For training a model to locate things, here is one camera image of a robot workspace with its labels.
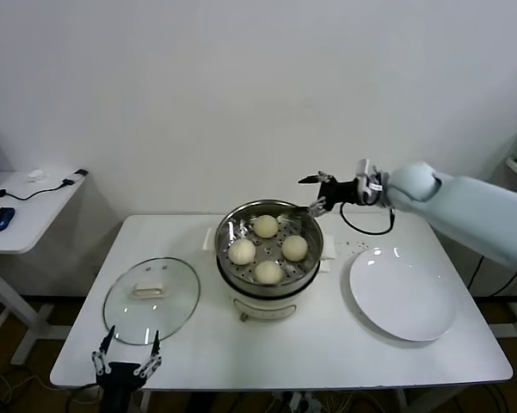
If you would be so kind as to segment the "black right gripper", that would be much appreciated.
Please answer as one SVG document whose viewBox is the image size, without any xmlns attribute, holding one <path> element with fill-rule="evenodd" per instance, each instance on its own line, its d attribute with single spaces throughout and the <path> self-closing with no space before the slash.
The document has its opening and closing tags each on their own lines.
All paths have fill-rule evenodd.
<svg viewBox="0 0 517 413">
<path fill-rule="evenodd" d="M 358 192 L 359 180 L 339 182 L 332 175 L 318 171 L 315 175 L 306 176 L 298 181 L 298 184 L 321 184 L 319 198 L 309 206 L 295 206 L 290 209 L 291 216 L 309 215 L 312 218 L 319 218 L 327 211 L 325 204 L 349 203 L 359 204 L 360 195 Z"/>
</svg>

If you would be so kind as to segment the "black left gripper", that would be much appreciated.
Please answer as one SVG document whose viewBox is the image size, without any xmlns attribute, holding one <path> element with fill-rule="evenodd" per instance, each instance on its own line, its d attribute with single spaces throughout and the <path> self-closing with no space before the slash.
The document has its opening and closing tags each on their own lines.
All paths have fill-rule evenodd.
<svg viewBox="0 0 517 413">
<path fill-rule="evenodd" d="M 139 390 L 162 364 L 158 330 L 152 343 L 151 355 L 143 365 L 117 361 L 108 363 L 107 352 L 114 333 L 113 325 L 102 339 L 99 348 L 91 355 L 95 380 L 102 389 L 99 406 L 101 413 L 127 413 L 133 393 Z"/>
</svg>

